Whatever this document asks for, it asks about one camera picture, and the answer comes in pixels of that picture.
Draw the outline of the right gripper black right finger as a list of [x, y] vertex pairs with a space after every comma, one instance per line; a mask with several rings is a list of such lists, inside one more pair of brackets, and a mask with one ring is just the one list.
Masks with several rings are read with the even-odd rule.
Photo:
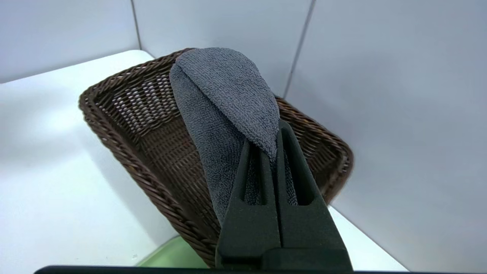
[[275, 175], [280, 247], [263, 254], [263, 269], [351, 272], [346, 246], [291, 126], [281, 120]]

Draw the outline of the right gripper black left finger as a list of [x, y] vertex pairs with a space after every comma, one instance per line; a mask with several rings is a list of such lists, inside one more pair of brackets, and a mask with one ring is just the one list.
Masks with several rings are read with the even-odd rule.
[[[261, 202], [245, 201], [249, 170], [257, 177]], [[262, 269], [267, 251], [280, 248], [278, 211], [269, 157], [248, 140], [244, 142], [228, 210], [215, 251], [218, 269]]]

